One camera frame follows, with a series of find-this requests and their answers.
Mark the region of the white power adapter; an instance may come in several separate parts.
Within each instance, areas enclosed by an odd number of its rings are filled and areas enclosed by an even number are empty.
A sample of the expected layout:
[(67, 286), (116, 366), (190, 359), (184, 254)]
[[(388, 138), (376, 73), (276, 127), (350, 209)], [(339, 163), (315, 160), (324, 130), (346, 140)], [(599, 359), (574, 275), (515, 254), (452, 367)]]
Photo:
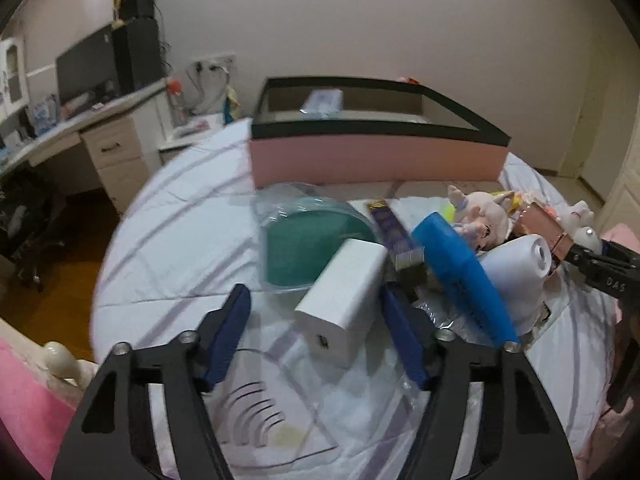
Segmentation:
[(387, 258), (383, 245), (353, 238), (335, 253), (294, 310), (312, 353), (340, 367), (352, 365), (381, 311)]

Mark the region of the teal mouse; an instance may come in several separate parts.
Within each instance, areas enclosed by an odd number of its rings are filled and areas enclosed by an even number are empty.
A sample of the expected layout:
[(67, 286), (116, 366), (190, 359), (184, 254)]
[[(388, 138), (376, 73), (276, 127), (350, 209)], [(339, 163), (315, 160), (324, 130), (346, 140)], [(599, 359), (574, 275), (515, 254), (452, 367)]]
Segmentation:
[(253, 212), (259, 275), (273, 292), (309, 288), (346, 240), (378, 239), (372, 222), (351, 204), (307, 183), (261, 188)]

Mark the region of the silver ball white plush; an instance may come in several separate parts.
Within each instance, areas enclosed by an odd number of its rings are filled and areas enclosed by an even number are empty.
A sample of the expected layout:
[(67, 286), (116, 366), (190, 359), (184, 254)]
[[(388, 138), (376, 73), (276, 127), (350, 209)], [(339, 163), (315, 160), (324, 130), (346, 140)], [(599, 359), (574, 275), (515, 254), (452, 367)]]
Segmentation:
[(556, 220), (575, 244), (591, 250), (596, 255), (602, 254), (602, 240), (594, 229), (594, 212), (585, 200), (562, 209)]

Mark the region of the pink quilt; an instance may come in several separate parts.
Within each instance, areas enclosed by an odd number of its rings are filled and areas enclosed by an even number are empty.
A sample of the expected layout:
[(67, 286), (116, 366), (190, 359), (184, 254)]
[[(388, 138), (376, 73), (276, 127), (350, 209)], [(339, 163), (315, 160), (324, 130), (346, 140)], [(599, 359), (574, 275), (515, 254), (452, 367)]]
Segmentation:
[(26, 460), (50, 479), (75, 411), (58, 399), (1, 341), (1, 421)]

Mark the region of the pig plush doll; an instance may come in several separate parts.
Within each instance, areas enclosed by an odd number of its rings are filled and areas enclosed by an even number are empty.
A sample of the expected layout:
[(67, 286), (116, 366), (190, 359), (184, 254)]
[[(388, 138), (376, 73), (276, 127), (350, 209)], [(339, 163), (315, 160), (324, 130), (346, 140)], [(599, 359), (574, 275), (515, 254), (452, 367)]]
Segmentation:
[(448, 198), (454, 206), (452, 227), (476, 252), (488, 252), (506, 240), (513, 191), (464, 194), (456, 186), (449, 185)]

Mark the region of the blue plastic case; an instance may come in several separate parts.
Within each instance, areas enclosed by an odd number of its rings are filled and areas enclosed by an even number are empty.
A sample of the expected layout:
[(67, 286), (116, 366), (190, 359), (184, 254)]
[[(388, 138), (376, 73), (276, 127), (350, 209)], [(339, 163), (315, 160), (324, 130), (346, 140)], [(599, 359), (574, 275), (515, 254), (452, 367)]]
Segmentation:
[(438, 212), (412, 231), (424, 260), (457, 311), (474, 323), (496, 348), (520, 344), (506, 305), (480, 265), (475, 252)]

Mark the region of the yellow tube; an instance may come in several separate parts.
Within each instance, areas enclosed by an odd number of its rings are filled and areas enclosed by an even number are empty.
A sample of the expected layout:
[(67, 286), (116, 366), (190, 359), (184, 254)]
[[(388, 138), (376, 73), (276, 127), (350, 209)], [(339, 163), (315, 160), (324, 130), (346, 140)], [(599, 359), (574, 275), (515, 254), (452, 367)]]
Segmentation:
[[(522, 203), (521, 196), (518, 193), (514, 193), (510, 198), (510, 205), (506, 208), (506, 214), (508, 216), (512, 216), (514, 212), (518, 209)], [(442, 208), (439, 209), (440, 214), (449, 222), (454, 221), (454, 213), (456, 210), (454, 209), (454, 205), (452, 203), (446, 203)]]

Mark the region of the striped white bedsheet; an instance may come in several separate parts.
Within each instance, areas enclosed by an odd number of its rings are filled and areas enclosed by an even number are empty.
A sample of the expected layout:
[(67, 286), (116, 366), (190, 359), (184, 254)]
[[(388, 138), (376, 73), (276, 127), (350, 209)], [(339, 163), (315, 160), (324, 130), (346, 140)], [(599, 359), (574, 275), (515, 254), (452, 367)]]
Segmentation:
[[(302, 342), (309, 352), (293, 316), (304, 293), (279, 294), (260, 282), (249, 135), (250, 122), (243, 120), (189, 148), (152, 177), (122, 217), (94, 293), (91, 341), (97, 361), (122, 340), (144, 348), (192, 330), (208, 311), (221, 307), (236, 283), (252, 292), (252, 315), (239, 349), (283, 356)], [(446, 197), (448, 184), (380, 182), (321, 189), (364, 214), (368, 200), (390, 198), (393, 210), (412, 230), (440, 209), (445, 199), (432, 197)], [(551, 316), (527, 356), (559, 415), (580, 471), (590, 462), (592, 434), (605, 411), (616, 307), (613, 298), (580, 284), (566, 268), (546, 286)], [(395, 352), (378, 318), (359, 354), (367, 356), (368, 367), (375, 367), (386, 348)]]

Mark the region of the small dark blue box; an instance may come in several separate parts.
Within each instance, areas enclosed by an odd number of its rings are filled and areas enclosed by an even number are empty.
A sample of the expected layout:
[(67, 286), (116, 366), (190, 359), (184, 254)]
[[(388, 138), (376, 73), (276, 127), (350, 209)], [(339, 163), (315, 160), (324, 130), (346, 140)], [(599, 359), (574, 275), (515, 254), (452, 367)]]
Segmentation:
[(410, 236), (386, 200), (367, 203), (367, 210), (397, 271), (424, 265), (423, 248)]

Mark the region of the white desk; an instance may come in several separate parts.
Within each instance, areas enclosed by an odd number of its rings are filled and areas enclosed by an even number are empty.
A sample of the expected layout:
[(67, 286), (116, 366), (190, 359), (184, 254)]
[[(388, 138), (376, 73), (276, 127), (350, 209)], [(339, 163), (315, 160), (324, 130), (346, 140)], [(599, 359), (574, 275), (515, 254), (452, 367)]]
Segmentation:
[(161, 79), (60, 122), (11, 154), (1, 165), (2, 176), (63, 157), (54, 170), (63, 193), (103, 188), (117, 213), (124, 214), (163, 166), (160, 146), (172, 130), (166, 86)]

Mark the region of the white side cabinet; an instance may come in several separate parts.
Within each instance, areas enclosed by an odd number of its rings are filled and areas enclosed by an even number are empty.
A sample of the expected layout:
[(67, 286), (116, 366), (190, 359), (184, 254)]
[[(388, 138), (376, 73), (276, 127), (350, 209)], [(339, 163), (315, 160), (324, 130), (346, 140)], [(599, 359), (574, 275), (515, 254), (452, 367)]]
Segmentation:
[(221, 113), (193, 117), (186, 125), (166, 133), (165, 139), (157, 147), (160, 161), (167, 165), (184, 150), (210, 138), (222, 128), (224, 115)]

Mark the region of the pink black storage box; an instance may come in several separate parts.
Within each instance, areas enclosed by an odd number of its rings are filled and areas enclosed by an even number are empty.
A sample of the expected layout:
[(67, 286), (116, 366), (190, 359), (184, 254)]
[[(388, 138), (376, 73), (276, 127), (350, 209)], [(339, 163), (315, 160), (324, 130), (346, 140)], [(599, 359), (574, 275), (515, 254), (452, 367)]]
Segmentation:
[(296, 76), (265, 81), (248, 152), (258, 188), (492, 181), (510, 141), (485, 118), (422, 84)]

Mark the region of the black computer monitor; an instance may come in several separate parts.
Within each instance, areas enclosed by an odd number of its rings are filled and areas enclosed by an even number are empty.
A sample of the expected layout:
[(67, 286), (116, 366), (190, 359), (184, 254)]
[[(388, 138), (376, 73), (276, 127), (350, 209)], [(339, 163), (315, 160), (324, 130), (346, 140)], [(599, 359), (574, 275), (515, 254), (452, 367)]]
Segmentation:
[(58, 98), (66, 104), (86, 92), (105, 96), (119, 90), (112, 26), (78, 41), (55, 60)]

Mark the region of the white wall cabinet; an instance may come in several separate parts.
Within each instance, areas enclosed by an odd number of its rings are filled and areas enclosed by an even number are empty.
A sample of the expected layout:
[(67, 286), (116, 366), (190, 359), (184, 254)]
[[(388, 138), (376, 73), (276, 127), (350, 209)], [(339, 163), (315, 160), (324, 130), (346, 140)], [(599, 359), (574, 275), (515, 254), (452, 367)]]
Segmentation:
[(25, 48), (21, 37), (1, 41), (1, 121), (29, 103), (25, 68)]

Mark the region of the wall power strip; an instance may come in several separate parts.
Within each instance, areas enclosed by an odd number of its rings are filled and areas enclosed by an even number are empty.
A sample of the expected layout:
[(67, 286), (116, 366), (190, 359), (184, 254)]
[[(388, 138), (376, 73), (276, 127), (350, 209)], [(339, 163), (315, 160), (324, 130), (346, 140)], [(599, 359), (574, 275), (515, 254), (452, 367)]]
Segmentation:
[(236, 54), (233, 51), (224, 51), (197, 56), (193, 59), (193, 65), (201, 66), (201, 68), (206, 68), (206, 70), (225, 70), (226, 72), (230, 72), (235, 60)]

